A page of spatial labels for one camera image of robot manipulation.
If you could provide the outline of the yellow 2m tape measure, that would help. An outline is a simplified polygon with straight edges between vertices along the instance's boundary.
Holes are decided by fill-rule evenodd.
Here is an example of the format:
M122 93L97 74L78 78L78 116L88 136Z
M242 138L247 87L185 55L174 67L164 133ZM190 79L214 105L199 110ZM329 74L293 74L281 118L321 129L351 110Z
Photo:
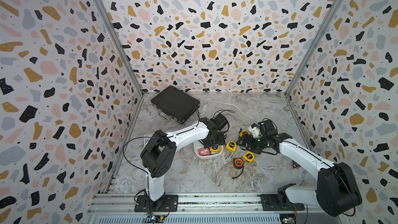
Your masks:
M243 135L246 135L246 134L250 134L249 131L241 130L241 132L239 133L239 136L242 137Z

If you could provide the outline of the black orange tape measure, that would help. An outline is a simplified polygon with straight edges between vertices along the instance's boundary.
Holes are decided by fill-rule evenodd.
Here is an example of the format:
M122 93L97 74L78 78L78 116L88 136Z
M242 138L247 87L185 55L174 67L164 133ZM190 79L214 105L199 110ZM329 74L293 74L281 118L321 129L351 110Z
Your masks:
M240 171L240 173L237 176L232 177L232 179L237 179L242 175L242 173L244 171L244 160L242 158L234 158L233 167L236 170Z

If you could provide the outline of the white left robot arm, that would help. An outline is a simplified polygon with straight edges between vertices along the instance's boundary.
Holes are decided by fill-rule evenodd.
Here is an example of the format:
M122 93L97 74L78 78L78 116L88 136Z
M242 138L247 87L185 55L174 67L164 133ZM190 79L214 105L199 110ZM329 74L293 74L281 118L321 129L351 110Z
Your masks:
M218 113L212 118L200 118L194 124L174 132L156 131L141 152L140 158L147 172L146 194L152 202L164 198L164 176L172 167L175 154L182 148L202 141L204 148L226 143L225 128L230 124Z

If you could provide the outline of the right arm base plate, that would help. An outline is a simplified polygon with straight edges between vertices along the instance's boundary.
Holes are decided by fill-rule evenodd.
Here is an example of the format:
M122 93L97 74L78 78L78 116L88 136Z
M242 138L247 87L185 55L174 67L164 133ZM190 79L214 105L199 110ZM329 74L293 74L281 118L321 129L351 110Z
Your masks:
M292 203L287 198L286 189L294 185L287 184L280 187L275 194L260 195L263 211L304 211L304 204Z

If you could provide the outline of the yellow 3m tape measure large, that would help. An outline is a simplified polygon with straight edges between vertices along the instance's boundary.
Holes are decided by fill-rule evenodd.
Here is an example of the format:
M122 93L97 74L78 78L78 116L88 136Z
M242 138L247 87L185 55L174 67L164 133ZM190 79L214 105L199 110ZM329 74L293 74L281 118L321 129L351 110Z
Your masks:
M229 142L226 144L226 149L229 150L229 151L231 151L231 152L235 152L235 151L236 151L236 148L237 148L237 145L236 145L236 143L235 143L234 141L229 141Z

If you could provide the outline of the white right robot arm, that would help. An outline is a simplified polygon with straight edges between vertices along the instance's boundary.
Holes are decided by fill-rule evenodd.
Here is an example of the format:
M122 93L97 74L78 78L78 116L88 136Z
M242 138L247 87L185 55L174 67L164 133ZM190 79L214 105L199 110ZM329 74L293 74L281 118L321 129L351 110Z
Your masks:
M265 211L302 211L307 206L321 208L326 214L337 217L355 211L362 204L356 179L349 165L325 159L299 144L287 133L279 133L270 119L252 124L248 130L241 130L236 142L246 151L243 159L253 161L255 155L283 155L306 170L317 182L314 187L287 184L278 188L273 195L261 195Z

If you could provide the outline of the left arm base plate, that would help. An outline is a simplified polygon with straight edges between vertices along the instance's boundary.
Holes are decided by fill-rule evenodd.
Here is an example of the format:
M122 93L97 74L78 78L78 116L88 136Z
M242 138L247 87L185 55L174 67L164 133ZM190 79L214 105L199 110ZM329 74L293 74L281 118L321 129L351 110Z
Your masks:
M149 196L140 195L136 198L134 211L137 213L176 212L178 200L178 195L163 195L156 201L152 201Z

